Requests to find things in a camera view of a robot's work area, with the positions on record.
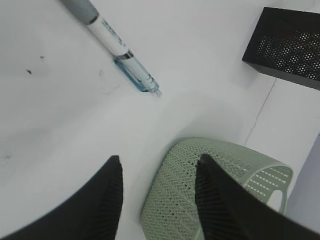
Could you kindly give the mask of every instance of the black mesh box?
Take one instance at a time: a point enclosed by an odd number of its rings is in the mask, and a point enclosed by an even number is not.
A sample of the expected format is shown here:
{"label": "black mesh box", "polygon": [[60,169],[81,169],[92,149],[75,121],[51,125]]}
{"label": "black mesh box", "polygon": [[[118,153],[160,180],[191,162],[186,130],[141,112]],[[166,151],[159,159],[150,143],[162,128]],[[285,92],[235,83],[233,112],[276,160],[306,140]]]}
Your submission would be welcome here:
{"label": "black mesh box", "polygon": [[242,60],[262,74],[320,90],[320,14],[265,7]]}

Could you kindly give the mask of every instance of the mesh pattern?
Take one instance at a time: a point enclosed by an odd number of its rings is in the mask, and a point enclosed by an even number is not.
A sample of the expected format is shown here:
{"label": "mesh pattern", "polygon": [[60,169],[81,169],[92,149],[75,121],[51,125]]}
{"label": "mesh pattern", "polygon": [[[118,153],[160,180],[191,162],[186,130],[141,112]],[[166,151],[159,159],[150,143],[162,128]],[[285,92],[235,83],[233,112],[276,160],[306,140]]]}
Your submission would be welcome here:
{"label": "mesh pattern", "polygon": [[[202,154],[209,154],[242,185],[248,182],[248,178],[255,175],[253,171],[268,167],[281,173],[284,169],[291,172],[287,174],[285,171],[286,188],[292,177],[291,169],[281,162],[248,148],[206,138],[184,139],[173,146],[165,156],[145,201],[141,213],[141,224],[148,240],[194,239],[199,229],[199,217],[195,204],[196,165]],[[282,166],[283,169],[277,168],[276,165]],[[280,173],[274,170],[270,169],[275,172],[274,176],[278,177]],[[273,182],[270,176],[265,179]],[[251,184],[246,188],[249,192],[255,195],[260,194],[260,191],[254,190],[257,189],[256,187],[254,189],[250,187]],[[270,197],[269,189],[272,190],[271,187],[266,189],[265,196],[260,197],[265,203]]]}
{"label": "mesh pattern", "polygon": [[320,90],[320,14],[265,7],[242,60],[263,74]]}
{"label": "mesh pattern", "polygon": [[231,215],[205,164],[197,167],[195,201],[206,240],[249,240]]}
{"label": "mesh pattern", "polygon": [[256,52],[258,63],[268,68],[315,80],[320,88],[320,33],[291,30],[285,38],[264,35]]}
{"label": "mesh pattern", "polygon": [[86,234],[86,240],[114,240],[116,238],[124,201],[122,167],[119,164],[95,210],[95,217]]}

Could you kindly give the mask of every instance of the white surface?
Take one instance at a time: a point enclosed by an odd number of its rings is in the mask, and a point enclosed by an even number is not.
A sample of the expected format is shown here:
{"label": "white surface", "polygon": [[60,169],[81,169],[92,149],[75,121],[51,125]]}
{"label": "white surface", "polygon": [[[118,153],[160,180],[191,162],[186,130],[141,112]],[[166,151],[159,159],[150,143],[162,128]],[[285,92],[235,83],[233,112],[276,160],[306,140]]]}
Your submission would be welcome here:
{"label": "white surface", "polygon": [[319,103],[320,91],[277,79],[246,146],[289,165],[295,183],[320,132]]}
{"label": "white surface", "polygon": [[[244,144],[273,85],[274,78],[241,62],[262,6],[272,1],[93,3],[155,77],[163,96],[132,88],[59,1],[1,2],[0,149],[7,152],[0,154],[0,237],[62,203],[118,154],[125,201],[117,239],[144,239],[139,213],[167,149],[178,138],[194,136]],[[274,101],[283,101],[283,93],[277,94]],[[303,106],[299,111],[314,119],[316,106]],[[281,116],[283,110],[276,111]],[[292,127],[301,142],[311,142],[319,121],[299,119]],[[291,154],[276,150],[280,143],[271,138],[291,140],[293,131],[280,129],[286,136],[278,138],[259,126],[251,146],[291,165]],[[293,167],[305,156],[298,149]]]}
{"label": "white surface", "polygon": [[288,200],[286,215],[320,233],[320,136],[308,156]]}

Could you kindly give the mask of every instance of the white wall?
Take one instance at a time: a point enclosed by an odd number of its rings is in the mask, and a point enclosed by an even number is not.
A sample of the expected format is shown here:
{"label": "white wall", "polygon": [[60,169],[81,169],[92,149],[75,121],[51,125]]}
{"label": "white wall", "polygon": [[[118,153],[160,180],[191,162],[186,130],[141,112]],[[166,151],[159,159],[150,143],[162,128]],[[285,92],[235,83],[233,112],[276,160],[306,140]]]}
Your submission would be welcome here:
{"label": "white wall", "polygon": [[320,136],[299,174],[286,215],[320,233]]}

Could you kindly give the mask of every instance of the light green plastic basket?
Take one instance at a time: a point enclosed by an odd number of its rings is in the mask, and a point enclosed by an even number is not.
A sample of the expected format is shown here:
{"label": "light green plastic basket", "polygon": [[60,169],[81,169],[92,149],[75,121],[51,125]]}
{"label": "light green plastic basket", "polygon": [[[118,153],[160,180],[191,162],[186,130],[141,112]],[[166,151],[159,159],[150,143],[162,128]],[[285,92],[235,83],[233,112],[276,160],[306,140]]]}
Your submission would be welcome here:
{"label": "light green plastic basket", "polygon": [[284,213],[293,171],[287,165],[233,143],[186,138],[165,156],[140,216],[147,240],[203,239],[195,204],[196,164],[209,154],[248,192],[267,203],[282,192],[279,212]]}

